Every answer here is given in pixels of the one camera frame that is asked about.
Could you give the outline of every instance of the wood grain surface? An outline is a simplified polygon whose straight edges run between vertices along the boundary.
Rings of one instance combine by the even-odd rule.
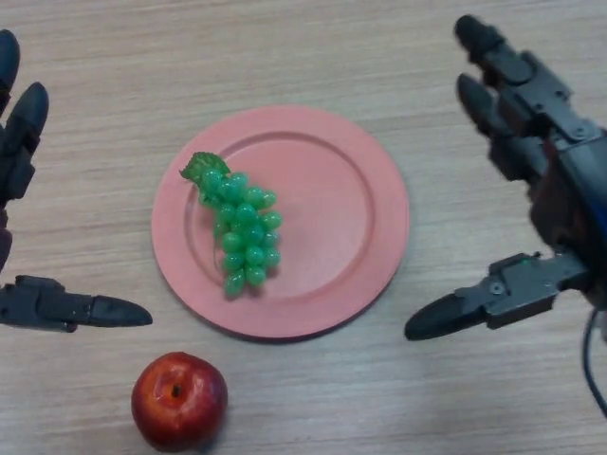
[[[499,26],[607,123],[602,0],[4,0],[22,48],[14,94],[42,81],[51,109],[27,197],[9,206],[2,276],[146,306],[152,326],[58,335],[0,328],[0,453],[151,454],[129,398],[154,358],[217,366],[230,416],[216,455],[605,453],[583,382],[577,295],[500,331],[408,343],[419,306],[487,265],[543,250],[524,187],[486,160],[454,82],[472,71],[452,38],[462,14]],[[150,241],[156,187],[205,126],[251,107],[302,103],[372,133],[405,175],[413,231],[391,286],[326,337],[247,344],[192,318],[160,278]],[[607,355],[597,352],[599,382]]]

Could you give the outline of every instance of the pink plate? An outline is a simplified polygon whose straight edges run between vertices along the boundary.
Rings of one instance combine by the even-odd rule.
[[[224,297],[212,214],[179,174],[194,152],[221,155],[278,194],[282,261],[256,294]],[[395,274],[408,236],[390,156],[356,124],[302,106],[246,111],[195,137],[164,174],[152,214],[156,260],[183,302],[230,333],[265,339],[317,335],[358,315]]]

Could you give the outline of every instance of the table surface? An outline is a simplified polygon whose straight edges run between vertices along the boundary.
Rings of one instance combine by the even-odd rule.
[[[468,12],[532,48],[576,90],[581,112],[607,121],[601,0],[5,0],[0,27],[22,47],[14,93],[41,80],[51,109],[35,179],[9,206],[3,281],[54,277],[137,301],[155,323],[0,330],[0,453],[154,453],[129,399],[169,351],[208,359],[230,385],[216,455],[604,453],[605,423],[580,371],[590,307],[579,296],[497,332],[402,335],[416,308],[477,282],[490,262],[543,249],[523,186],[491,167],[454,96],[468,66],[451,31]],[[226,115],[273,103],[327,109],[373,134],[405,175],[413,217],[377,304],[284,346],[191,317],[150,240],[156,187],[180,148]],[[596,369],[607,373],[604,361]]]

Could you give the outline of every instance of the plastic grapes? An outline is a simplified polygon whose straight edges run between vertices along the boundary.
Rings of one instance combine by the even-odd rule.
[[[251,185],[245,173],[232,173],[221,157],[207,152],[193,154],[181,176],[198,187],[200,204],[213,210],[226,296],[239,296],[247,284],[262,286],[281,260],[277,229],[283,218],[272,209],[276,193]]]

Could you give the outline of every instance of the cable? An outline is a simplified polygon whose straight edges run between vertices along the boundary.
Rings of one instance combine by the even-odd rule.
[[[607,402],[605,402],[605,398],[600,393],[597,387],[597,383],[595,382],[595,378],[592,374],[592,370],[590,368],[590,347],[593,329],[595,327],[597,321],[598,309],[595,308],[590,313],[590,317],[588,318],[588,322],[586,322],[586,328],[584,329],[583,342],[581,345],[581,362],[584,370],[584,377],[586,382],[588,383],[588,388],[592,393],[595,401],[597,402],[600,411],[603,416],[607,419]]]

